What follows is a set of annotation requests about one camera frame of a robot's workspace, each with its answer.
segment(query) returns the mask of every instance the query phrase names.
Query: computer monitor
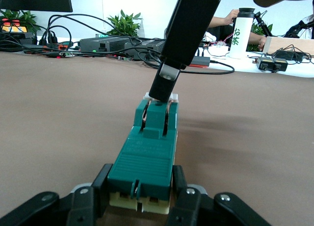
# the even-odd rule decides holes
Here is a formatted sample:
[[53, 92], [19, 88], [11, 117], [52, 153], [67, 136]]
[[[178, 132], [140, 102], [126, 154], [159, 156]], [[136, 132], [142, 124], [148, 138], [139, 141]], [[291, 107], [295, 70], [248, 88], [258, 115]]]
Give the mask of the computer monitor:
[[73, 12], [71, 0], [0, 0], [0, 9]]

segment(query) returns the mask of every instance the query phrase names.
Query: black cable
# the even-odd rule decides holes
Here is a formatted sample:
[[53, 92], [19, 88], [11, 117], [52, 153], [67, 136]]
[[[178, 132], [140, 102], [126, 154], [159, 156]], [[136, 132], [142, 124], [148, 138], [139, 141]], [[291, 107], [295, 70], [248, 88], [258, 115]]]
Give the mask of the black cable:
[[263, 57], [264, 55], [266, 55], [266, 53], [260, 53], [260, 52], [254, 52], [254, 53], [257, 53], [259, 54], [260, 56], [250, 56], [248, 58], [259, 58], [259, 57]]
[[[308, 60], [308, 62], [304, 62], [302, 58], [298, 59], [300, 57], [298, 53], [302, 53], [304, 57]], [[312, 63], [313, 64], [312, 56], [309, 53], [303, 52], [299, 48], [295, 47], [293, 44], [288, 45], [285, 48], [280, 48], [276, 50], [274, 53], [267, 54], [267, 55], [271, 56], [272, 58], [278, 57], [278, 58], [284, 58], [288, 61], [294, 61], [294, 63], [288, 63], [289, 65], [300, 64], [300, 63]]]
[[155, 68], [155, 69], [158, 69], [159, 68], [159, 63], [158, 64], [154, 64], [154, 63], [151, 63], [150, 61], [148, 61], [148, 60], [146, 60], [145, 58], [142, 58], [140, 55], [142, 54], [142, 53], [145, 53], [145, 57], [147, 56], [147, 55], [149, 55], [149, 53], [147, 53], [147, 52], [145, 52], [145, 51], [142, 51], [142, 52], [138, 52], [137, 53], [137, 56], [146, 64], [146, 65], [148, 65], [148, 66], [150, 66], [150, 67], [152, 67], [152, 68]]
[[54, 28], [54, 27], [61, 27], [61, 28], [65, 29], [65, 30], [67, 30], [67, 31], [68, 31], [68, 33], [69, 33], [69, 38], [70, 38], [70, 40], [69, 40], [69, 41], [71, 42], [71, 40], [72, 40], [72, 35], [71, 35], [70, 31], [69, 31], [66, 27], [61, 26], [61, 25], [54, 25], [54, 26], [50, 27], [50, 29], [51, 29], [51, 28]]
[[160, 54], [159, 55], [154, 55], [156, 52], [152, 52], [152, 51], [148, 51], [148, 54], [149, 54], [149, 56], [154, 60], [154, 61], [156, 61], [157, 63], [161, 63], [161, 60], [159, 59], [159, 56], [160, 56]]
[[151, 50], [152, 52], [156, 52], [156, 53], [160, 53], [157, 50], [154, 49], [150, 49], [150, 48], [146, 48], [146, 47], [129, 47], [129, 48], [125, 48], [123, 50], [116, 50], [116, 51], [109, 51], [109, 52], [105, 52], [105, 51], [98, 51], [98, 52], [90, 52], [90, 51], [71, 51], [71, 53], [85, 53], [85, 54], [89, 54], [89, 53], [98, 53], [98, 54], [115, 54], [115, 53], [120, 53], [120, 52], [124, 52], [127, 50], [133, 50], [133, 49], [144, 49], [144, 50]]
[[230, 52], [228, 52], [225, 55], [212, 55], [208, 49], [207, 49], [207, 52], [210, 54], [210, 56], [213, 56], [213, 57], [225, 57], [227, 54], [230, 53]]
[[180, 72], [181, 73], [190, 73], [190, 74], [206, 74], [206, 75], [224, 75], [224, 74], [230, 74], [230, 73], [234, 73], [235, 72], [235, 68], [231, 65], [228, 65], [228, 64], [225, 64], [225, 63], [221, 63], [221, 62], [218, 62], [218, 61], [214, 61], [214, 60], [211, 60], [210, 61], [211, 63], [218, 63], [218, 64], [221, 64], [221, 65], [224, 65], [226, 67], [229, 67], [231, 68], [230, 71], [225, 71], [225, 72], [215, 72], [215, 73], [209, 73], [209, 72], [197, 72], [197, 71], [184, 71], [184, 70], [181, 70]]
[[[99, 33], [101, 33], [101, 34], [108, 35], [108, 36], [129, 38], [130, 41], [131, 41], [131, 39], [162, 40], [162, 39], [160, 39], [160, 38], [145, 38], [145, 37], [135, 37], [135, 36], [116, 36], [116, 35], [107, 34], [107, 33], [105, 33], [105, 32], [99, 31], [99, 30], [97, 30], [97, 29], [95, 29], [95, 28], [93, 28], [93, 27], [91, 27], [91, 26], [89, 26], [89, 25], [87, 25], [87, 24], [85, 24], [85, 23], [79, 21], [79, 20], [70, 18], [69, 16], [87, 16], [87, 17], [95, 18], [95, 19], [98, 19], [98, 20], [100, 20], [100, 21], [102, 21], [102, 22], [105, 22], [106, 24], [110, 25], [112, 28], [114, 28], [115, 30], [117, 30], [117, 29], [116, 29], [112, 24], [110, 24], [108, 21], [103, 20], [103, 19], [98, 18], [98, 17], [95, 17], [95, 16], [92, 16], [92, 15], [88, 15], [88, 14], [52, 15], [52, 16], [49, 18], [47, 29], [49, 29], [50, 25], [51, 25], [54, 21], [56, 21], [57, 19], [59, 19], [59, 18], [67, 18], [67, 19], [71, 19], [71, 20], [73, 20], [73, 21], [75, 21], [75, 22], [78, 22], [78, 23], [80, 23], [80, 24], [82, 24], [82, 25], [84, 25], [84, 26], [86, 26], [86, 27], [88, 27], [88, 28], [90, 28], [90, 29], [92, 29], [92, 30], [94, 30], [94, 31], [96, 31], [96, 32], [99, 32]], [[46, 36], [47, 36], [47, 31], [44, 32], [44, 34], [43, 34], [43, 36], [42, 36], [42, 39], [46, 38]]]

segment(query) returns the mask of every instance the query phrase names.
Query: person's arm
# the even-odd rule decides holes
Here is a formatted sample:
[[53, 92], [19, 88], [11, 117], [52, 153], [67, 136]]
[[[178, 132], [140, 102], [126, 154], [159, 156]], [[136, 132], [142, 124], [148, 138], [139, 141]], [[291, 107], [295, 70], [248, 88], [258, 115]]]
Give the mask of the person's arm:
[[238, 13], [238, 9], [233, 9], [225, 18], [213, 17], [208, 27], [211, 28], [232, 24]]
[[260, 51], [262, 51], [264, 48], [265, 42], [266, 42], [265, 36], [250, 32], [249, 44], [258, 45], [258, 48], [260, 49]]

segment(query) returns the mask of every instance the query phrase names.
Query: black power adapter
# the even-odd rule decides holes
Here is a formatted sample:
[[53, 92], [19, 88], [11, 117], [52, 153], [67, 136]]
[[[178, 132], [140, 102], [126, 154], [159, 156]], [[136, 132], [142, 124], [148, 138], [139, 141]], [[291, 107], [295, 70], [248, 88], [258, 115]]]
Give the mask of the black power adapter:
[[288, 50], [278, 50], [275, 52], [276, 58], [282, 58], [288, 61], [297, 61], [302, 62], [304, 59], [305, 53], [296, 52], [296, 51], [288, 51]]
[[276, 73], [285, 72], [288, 62], [282, 58], [258, 57], [256, 65], [260, 70]]
[[272, 58], [258, 57], [256, 62], [257, 68], [263, 71], [273, 70], [275, 63]]

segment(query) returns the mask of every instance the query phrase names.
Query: brown table surface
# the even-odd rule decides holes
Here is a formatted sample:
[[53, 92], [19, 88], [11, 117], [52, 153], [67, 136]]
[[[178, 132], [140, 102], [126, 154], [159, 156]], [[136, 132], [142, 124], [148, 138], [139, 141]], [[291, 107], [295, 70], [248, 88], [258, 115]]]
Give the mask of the brown table surface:
[[[0, 53], [0, 216], [39, 192], [63, 197], [113, 163], [155, 73], [141, 62]], [[313, 226], [313, 90], [313, 78], [181, 74], [175, 163], [188, 183], [237, 194], [272, 225]], [[119, 214], [111, 207], [100, 224], [165, 220]]]

